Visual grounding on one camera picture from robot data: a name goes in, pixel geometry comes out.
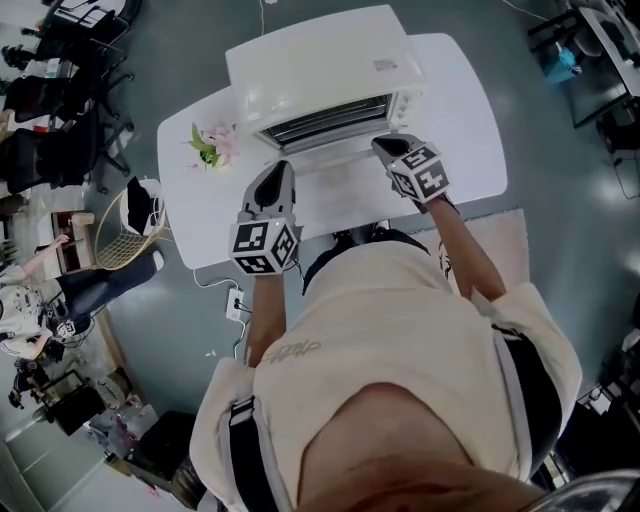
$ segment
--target concrete floor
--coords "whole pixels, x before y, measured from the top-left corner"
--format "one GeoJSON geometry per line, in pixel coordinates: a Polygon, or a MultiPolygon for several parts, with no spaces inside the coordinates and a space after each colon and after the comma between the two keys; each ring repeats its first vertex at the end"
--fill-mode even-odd
{"type": "MultiPolygon", "coordinates": [[[[557,13],[551,1],[513,1],[543,16],[557,13]]],[[[266,30],[376,3],[280,0],[265,5],[266,30]]],[[[529,53],[526,29],[539,20],[499,0],[389,3],[409,34],[451,35],[476,70],[500,129],[509,187],[502,196],[468,203],[460,210],[465,217],[475,217],[524,208],[532,281],[575,344],[586,380],[593,381],[603,356],[630,329],[630,311],[640,288],[640,201],[623,197],[593,125],[580,131],[573,128],[572,102],[567,96],[571,91],[549,85],[529,53]]],[[[258,0],[144,3],[127,36],[126,67],[137,79],[114,98],[126,105],[123,110],[128,109],[136,123],[125,154],[138,177],[158,176],[158,125],[227,86],[224,52],[259,35],[258,0]]],[[[583,85],[588,78],[579,77],[576,82],[583,85]]],[[[577,98],[576,110],[577,106],[588,110],[589,95],[577,98]]],[[[629,179],[629,195],[636,187],[634,178],[633,170],[623,172],[623,179],[629,179]]],[[[106,182],[112,189],[110,196],[88,198],[98,213],[126,185],[115,172],[107,174],[106,182]]],[[[431,226],[431,220],[416,215],[393,224],[413,230],[431,226]]],[[[329,237],[305,242],[303,268],[329,244],[329,237]]],[[[226,289],[198,289],[175,246],[166,242],[159,246],[165,269],[113,302],[109,310],[116,336],[147,399],[159,410],[196,411],[217,361],[205,358],[205,352],[214,348],[219,356],[230,355],[240,325],[224,317],[226,289]]],[[[230,263],[199,273],[202,281],[219,276],[232,276],[245,291],[252,289],[250,280],[230,263]]],[[[286,283],[291,321],[299,311],[301,282],[295,272],[289,272],[286,283]]]]}

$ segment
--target toaster oven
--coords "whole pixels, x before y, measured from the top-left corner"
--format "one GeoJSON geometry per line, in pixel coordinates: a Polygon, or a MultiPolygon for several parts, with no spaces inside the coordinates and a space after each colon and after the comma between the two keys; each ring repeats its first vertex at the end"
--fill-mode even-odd
{"type": "Polygon", "coordinates": [[[398,129],[426,85],[388,5],[286,27],[226,58],[240,129],[285,156],[398,129]]]}

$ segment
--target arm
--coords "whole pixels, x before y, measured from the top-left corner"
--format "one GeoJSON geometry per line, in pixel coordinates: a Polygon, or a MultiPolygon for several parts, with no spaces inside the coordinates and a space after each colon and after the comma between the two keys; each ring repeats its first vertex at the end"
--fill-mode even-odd
{"type": "Polygon", "coordinates": [[[256,277],[252,311],[247,347],[250,350],[249,366],[255,368],[287,329],[282,275],[256,277]]]}
{"type": "Polygon", "coordinates": [[[487,300],[502,297],[506,288],[498,269],[473,238],[458,212],[441,198],[433,199],[425,206],[447,249],[460,294],[471,299],[471,291],[475,288],[487,300]]]}
{"type": "Polygon", "coordinates": [[[42,349],[47,344],[47,341],[49,341],[49,338],[51,338],[51,336],[53,336],[53,333],[49,329],[45,329],[42,332],[40,337],[33,344],[34,356],[31,359],[36,359],[42,353],[42,349]]]}
{"type": "Polygon", "coordinates": [[[33,275],[33,273],[38,269],[38,267],[44,263],[44,260],[47,259],[47,257],[54,254],[58,247],[60,247],[62,244],[66,244],[68,241],[69,241],[69,237],[67,235],[60,235],[44,251],[40,251],[33,258],[31,258],[24,265],[22,265],[22,270],[24,270],[25,276],[29,277],[33,275]]]}

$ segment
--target pink flower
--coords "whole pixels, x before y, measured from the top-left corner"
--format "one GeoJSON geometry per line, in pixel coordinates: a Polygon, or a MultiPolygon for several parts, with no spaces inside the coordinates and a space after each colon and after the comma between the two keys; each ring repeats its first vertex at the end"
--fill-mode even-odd
{"type": "Polygon", "coordinates": [[[202,140],[206,144],[213,144],[216,147],[216,153],[220,155],[218,165],[231,163],[231,158],[239,154],[237,151],[238,137],[236,137],[235,131],[224,123],[218,123],[211,130],[205,130],[202,140]]]}

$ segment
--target flower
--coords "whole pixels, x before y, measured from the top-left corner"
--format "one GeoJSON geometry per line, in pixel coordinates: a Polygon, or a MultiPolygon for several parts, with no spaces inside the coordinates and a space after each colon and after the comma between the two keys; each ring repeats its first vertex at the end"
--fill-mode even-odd
{"type": "Polygon", "coordinates": [[[188,144],[198,151],[200,160],[207,165],[220,167],[231,163],[238,155],[238,138],[235,124],[229,128],[225,123],[217,123],[210,130],[200,132],[195,123],[191,127],[192,139],[188,144]]]}

